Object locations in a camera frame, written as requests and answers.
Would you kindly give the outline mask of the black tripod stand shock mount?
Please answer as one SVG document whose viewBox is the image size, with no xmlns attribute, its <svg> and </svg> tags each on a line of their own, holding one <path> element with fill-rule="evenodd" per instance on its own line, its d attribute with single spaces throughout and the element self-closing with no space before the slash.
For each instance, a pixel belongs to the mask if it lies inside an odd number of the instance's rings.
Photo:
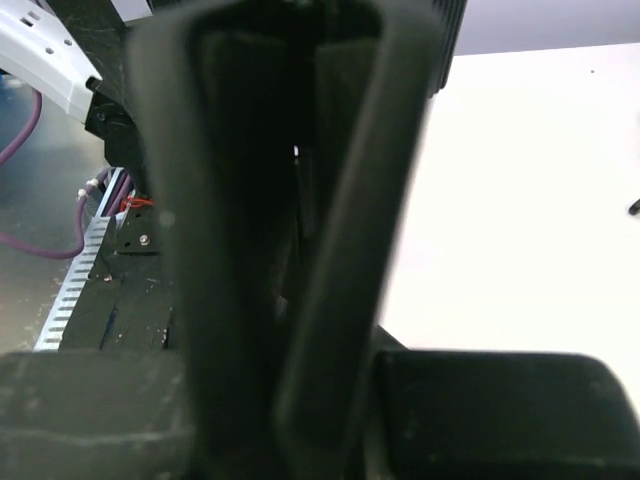
<svg viewBox="0 0 640 480">
<path fill-rule="evenodd" d="M 631 216 L 636 216 L 640 213 L 640 199 L 636 200 L 629 208 L 628 214 Z"/>
</svg>

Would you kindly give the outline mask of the black round-base stand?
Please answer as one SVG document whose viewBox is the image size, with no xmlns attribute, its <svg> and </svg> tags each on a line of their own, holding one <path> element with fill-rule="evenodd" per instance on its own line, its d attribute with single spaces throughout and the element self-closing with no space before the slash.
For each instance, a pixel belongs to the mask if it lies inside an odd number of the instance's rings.
<svg viewBox="0 0 640 480">
<path fill-rule="evenodd" d="M 193 479 L 338 479 L 461 1 L 199 1 L 127 67 L 195 425 Z"/>
</svg>

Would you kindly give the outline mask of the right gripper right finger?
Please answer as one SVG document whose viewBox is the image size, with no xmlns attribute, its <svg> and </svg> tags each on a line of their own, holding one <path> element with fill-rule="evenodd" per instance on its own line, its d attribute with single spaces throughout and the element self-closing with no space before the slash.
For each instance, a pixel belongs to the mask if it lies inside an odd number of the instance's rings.
<svg viewBox="0 0 640 480">
<path fill-rule="evenodd" d="M 375 335 L 373 479 L 635 479 L 639 421 L 600 360 Z"/>
</svg>

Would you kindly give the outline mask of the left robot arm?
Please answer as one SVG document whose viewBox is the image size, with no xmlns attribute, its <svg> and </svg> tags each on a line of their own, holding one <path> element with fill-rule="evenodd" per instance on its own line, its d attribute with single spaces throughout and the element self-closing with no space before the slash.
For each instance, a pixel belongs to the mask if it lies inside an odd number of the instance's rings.
<svg viewBox="0 0 640 480">
<path fill-rule="evenodd" d="M 1 71 L 35 90 L 26 131 L 5 147 L 6 162 L 35 128 L 42 99 L 104 141 L 107 161 L 128 171 L 143 165 L 126 88 L 126 27 L 109 1 L 1 3 Z"/>
</svg>

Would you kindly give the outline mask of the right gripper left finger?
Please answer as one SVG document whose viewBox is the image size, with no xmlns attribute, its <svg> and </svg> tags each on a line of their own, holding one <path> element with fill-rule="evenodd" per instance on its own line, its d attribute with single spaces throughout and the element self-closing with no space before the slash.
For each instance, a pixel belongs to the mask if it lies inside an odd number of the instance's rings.
<svg viewBox="0 0 640 480">
<path fill-rule="evenodd" d="M 175 354 L 1 359 L 4 479 L 184 479 L 193 433 Z"/>
</svg>

